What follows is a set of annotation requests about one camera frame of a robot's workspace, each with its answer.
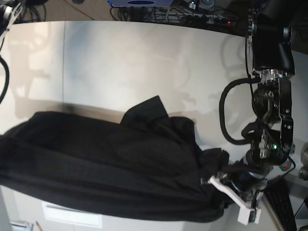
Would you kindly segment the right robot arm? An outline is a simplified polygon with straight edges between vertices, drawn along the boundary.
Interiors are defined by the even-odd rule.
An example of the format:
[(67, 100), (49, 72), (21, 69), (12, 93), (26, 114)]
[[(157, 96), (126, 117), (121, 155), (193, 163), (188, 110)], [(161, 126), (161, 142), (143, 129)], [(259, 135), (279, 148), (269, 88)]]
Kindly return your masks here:
[[(2, 49), (5, 37), (10, 31), (17, 17), (20, 15), (22, 9), (25, 7), (25, 0), (1, 0), (0, 1), (0, 49)], [(5, 81), (3, 90), (0, 94), (0, 102), (3, 101), (9, 86), (10, 72), (5, 60), (0, 57), (0, 64), (5, 71)]]

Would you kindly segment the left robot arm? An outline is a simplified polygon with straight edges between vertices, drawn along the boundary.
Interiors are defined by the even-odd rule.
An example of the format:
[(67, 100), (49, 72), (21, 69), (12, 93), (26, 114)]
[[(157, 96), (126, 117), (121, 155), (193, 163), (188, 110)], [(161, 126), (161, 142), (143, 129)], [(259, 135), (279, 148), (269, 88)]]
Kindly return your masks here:
[[(245, 36), (246, 78), (231, 82), (219, 101), (223, 136), (234, 145), (250, 146), (244, 157), (224, 171), (224, 182), (245, 201), (252, 200), (271, 184), (267, 175), (274, 166), (291, 158), (294, 121), (291, 77), (295, 64), (291, 49), (292, 28), (307, 6), (305, 0), (252, 0)], [(250, 86), (256, 120), (232, 138), (225, 124), (225, 100), (236, 86)]]

